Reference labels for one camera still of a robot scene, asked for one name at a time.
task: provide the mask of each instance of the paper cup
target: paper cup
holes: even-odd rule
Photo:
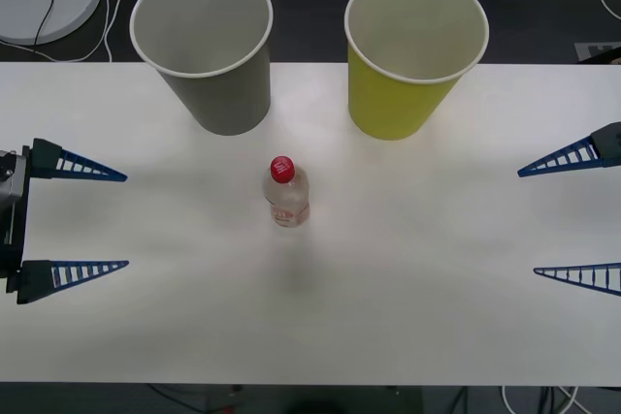
[[[205,129],[238,135],[270,108],[273,19],[270,0],[138,0],[129,31]]]
[[[349,0],[344,26],[349,113],[382,140],[415,133],[489,40],[477,0]]]

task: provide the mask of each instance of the bottle label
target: bottle label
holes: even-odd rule
[[[309,216],[309,205],[307,204],[297,215],[282,208],[272,205],[272,218],[281,227],[297,227]]]

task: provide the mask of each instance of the cup rim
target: cup rim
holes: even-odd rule
[[[457,73],[454,73],[452,75],[449,75],[447,77],[441,77],[441,78],[433,78],[433,79],[429,79],[429,80],[425,80],[425,79],[417,79],[417,78],[408,78],[408,77],[404,77],[401,75],[397,75],[396,73],[392,73],[389,72],[387,70],[384,70],[383,68],[377,66],[374,62],[372,62],[369,58],[367,58],[367,56],[362,53],[362,51],[358,48],[358,46],[356,46],[356,43],[354,42],[353,38],[351,37],[351,32],[349,31],[349,11],[351,9],[351,6],[353,5],[353,2],[355,0],[349,0],[349,2],[347,2],[347,8],[345,9],[345,16],[344,16],[344,27],[345,27],[345,35],[347,36],[347,41],[349,42],[349,45],[351,46],[351,48],[353,48],[353,50],[356,52],[356,54],[362,59],[363,62],[365,62],[367,65],[369,65],[371,68],[373,68],[375,71],[381,73],[382,75],[391,78],[392,80],[398,80],[398,81],[402,81],[402,82],[409,82],[409,83],[413,83],[413,84],[439,84],[441,82],[447,82],[447,81],[451,81],[451,80],[455,80],[459,77],[461,77],[462,75],[464,75],[466,72],[468,72],[474,65],[476,65],[481,57],[483,56],[483,54],[485,53],[485,50],[487,49],[487,44],[489,42],[489,22],[487,19],[487,15],[485,14],[485,11],[483,10],[483,7],[481,6],[481,4],[478,2],[478,0],[472,0],[475,4],[475,6],[478,8],[481,16],[483,17],[483,26],[484,26],[484,37],[483,37],[483,44],[481,45],[481,50],[478,52],[478,55],[474,58],[474,60],[465,68],[463,68],[462,70],[460,70]]]
[[[270,33],[272,32],[272,25],[274,23],[274,9],[272,7],[272,0],[265,0],[265,3],[267,4],[267,7],[268,7],[268,24],[265,28],[265,33],[263,34],[263,37],[258,42],[258,44],[255,46],[255,48],[251,50],[246,56],[244,56],[243,58],[241,58],[240,60],[238,60],[237,62],[231,65],[228,65],[219,70],[214,70],[212,72],[205,72],[205,73],[176,72],[174,70],[169,70],[168,68],[162,67],[161,65],[158,65],[155,62],[153,62],[151,59],[149,59],[145,55],[145,53],[141,50],[140,46],[138,45],[138,42],[136,41],[136,35],[134,32],[134,22],[136,20],[136,12],[138,11],[143,1],[144,0],[138,0],[136,2],[136,5],[134,5],[134,8],[132,9],[132,15],[129,18],[129,36],[131,38],[132,45],[134,46],[134,49],[136,50],[136,52],[138,52],[138,55],[140,55],[140,57],[147,64],[153,67],[155,70],[165,75],[169,75],[169,76],[177,77],[177,78],[199,79],[199,78],[216,77],[218,75],[223,75],[227,72],[230,72],[231,70],[235,70],[236,68],[239,68],[240,66],[244,65],[248,60],[250,60],[254,55],[256,55],[256,53],[265,45],[265,43],[267,43],[268,37],[270,36]]]

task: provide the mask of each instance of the red bottle cap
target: red bottle cap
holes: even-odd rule
[[[288,183],[295,176],[295,167],[290,158],[280,155],[272,161],[270,166],[272,178],[276,183]]]

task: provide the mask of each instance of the table surface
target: table surface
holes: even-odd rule
[[[517,169],[621,119],[621,70],[479,65],[414,136],[362,134],[344,64],[273,64],[219,137],[145,64],[0,64],[0,147],[126,174],[33,180],[24,259],[129,260],[40,302],[0,295],[0,381],[621,385],[621,299],[533,267],[618,261],[621,169]],[[270,218],[287,154],[310,220]]]

